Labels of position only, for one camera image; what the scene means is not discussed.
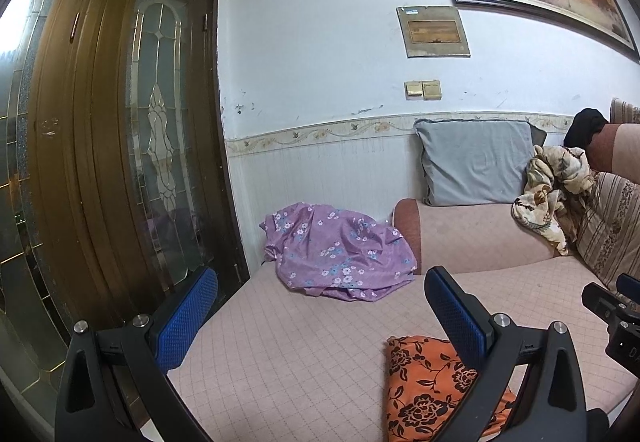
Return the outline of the right gold wall switch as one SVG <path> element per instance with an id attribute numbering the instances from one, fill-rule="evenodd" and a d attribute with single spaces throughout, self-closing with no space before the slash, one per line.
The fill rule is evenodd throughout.
<path id="1" fill-rule="evenodd" d="M 422 81 L 421 86 L 425 101 L 440 101 L 442 99 L 442 86 L 439 80 Z"/>

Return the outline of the purple floral garment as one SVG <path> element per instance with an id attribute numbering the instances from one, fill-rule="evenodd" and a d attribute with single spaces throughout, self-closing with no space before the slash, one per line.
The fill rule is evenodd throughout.
<path id="1" fill-rule="evenodd" d="M 418 264 L 397 228 L 360 212 L 298 202 L 260 224 L 264 259 L 292 292 L 375 302 L 414 281 Z"/>

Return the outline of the small framed wall panel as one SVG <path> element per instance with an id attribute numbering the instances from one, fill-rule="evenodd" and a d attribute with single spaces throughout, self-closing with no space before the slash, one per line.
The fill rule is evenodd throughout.
<path id="1" fill-rule="evenodd" d="M 471 51 L 454 6 L 396 9 L 407 58 L 469 58 Z"/>

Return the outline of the wooden glass door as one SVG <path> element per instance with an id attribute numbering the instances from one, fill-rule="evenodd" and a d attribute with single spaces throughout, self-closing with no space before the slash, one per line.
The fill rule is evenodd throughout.
<path id="1" fill-rule="evenodd" d="M 218 0 L 1 0 L 1 390 L 51 440 L 73 326 L 247 281 Z"/>

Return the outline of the gold wall switch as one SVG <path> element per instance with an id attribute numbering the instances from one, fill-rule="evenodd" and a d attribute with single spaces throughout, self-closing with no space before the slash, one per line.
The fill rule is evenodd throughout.
<path id="1" fill-rule="evenodd" d="M 407 101 L 422 100 L 423 84 L 421 81 L 406 81 L 404 88 Z"/>
<path id="2" fill-rule="evenodd" d="M 442 99 L 442 86 L 439 80 L 422 81 L 421 86 L 425 101 L 440 101 Z"/>

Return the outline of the grey pillow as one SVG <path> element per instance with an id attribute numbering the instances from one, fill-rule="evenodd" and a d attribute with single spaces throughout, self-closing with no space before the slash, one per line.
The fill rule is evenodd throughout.
<path id="1" fill-rule="evenodd" d="M 431 206 L 510 204 L 547 133 L 521 120 L 420 119 L 425 201 Z"/>

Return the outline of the left gold wall switch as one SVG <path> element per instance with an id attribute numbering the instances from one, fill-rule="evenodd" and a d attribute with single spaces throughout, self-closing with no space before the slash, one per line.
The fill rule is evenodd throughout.
<path id="1" fill-rule="evenodd" d="M 422 100 L 423 84 L 421 81 L 406 81 L 404 88 L 407 101 Z"/>

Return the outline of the striped beige cushion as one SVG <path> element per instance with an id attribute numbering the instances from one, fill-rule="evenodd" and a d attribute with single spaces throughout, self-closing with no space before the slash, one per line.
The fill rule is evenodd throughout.
<path id="1" fill-rule="evenodd" d="M 576 240 L 578 254 L 611 292 L 620 274 L 639 278 L 639 185 L 597 172 Z"/>

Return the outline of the cream floral crumpled cloth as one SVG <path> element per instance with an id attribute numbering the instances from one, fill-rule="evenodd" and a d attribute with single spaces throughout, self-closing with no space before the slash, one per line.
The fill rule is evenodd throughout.
<path id="1" fill-rule="evenodd" d="M 523 194 L 511 206 L 515 222 L 541 236 L 560 256 L 568 256 L 596 180 L 579 147 L 534 146 Z"/>

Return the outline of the orange black floral blouse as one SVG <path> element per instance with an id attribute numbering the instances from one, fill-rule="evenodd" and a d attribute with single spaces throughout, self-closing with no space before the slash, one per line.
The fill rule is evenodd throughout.
<path id="1" fill-rule="evenodd" d="M 424 336 L 386 341 L 384 426 L 391 441 L 429 441 L 476 381 L 448 340 Z"/>

